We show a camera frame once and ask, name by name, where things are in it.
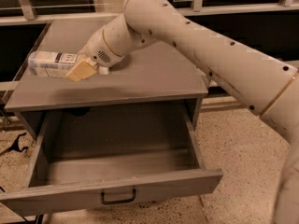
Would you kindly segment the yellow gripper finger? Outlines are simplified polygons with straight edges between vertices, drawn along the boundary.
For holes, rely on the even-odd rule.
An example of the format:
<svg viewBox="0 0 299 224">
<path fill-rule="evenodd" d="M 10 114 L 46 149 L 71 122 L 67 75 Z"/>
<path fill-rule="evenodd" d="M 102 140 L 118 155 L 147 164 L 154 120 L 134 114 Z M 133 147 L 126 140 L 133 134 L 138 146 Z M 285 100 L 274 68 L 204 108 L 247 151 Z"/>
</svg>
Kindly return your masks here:
<svg viewBox="0 0 299 224">
<path fill-rule="evenodd" d="M 78 82 L 95 75 L 96 72 L 97 62 L 90 57 L 85 57 L 76 62 L 75 66 L 66 74 L 66 77 L 74 82 Z"/>
</svg>

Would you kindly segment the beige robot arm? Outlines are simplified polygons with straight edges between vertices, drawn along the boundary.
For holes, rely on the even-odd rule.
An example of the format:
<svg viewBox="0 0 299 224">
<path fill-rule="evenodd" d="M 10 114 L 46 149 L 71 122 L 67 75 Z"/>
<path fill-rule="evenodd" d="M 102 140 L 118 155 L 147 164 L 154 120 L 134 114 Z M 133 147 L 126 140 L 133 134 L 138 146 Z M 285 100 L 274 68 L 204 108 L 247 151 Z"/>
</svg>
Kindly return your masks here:
<svg viewBox="0 0 299 224">
<path fill-rule="evenodd" d="M 290 144 L 271 224 L 299 224 L 296 67 L 188 20 L 167 0 L 124 0 L 122 14 L 93 34 L 66 77 L 90 77 L 156 40 L 179 51 Z"/>
</svg>

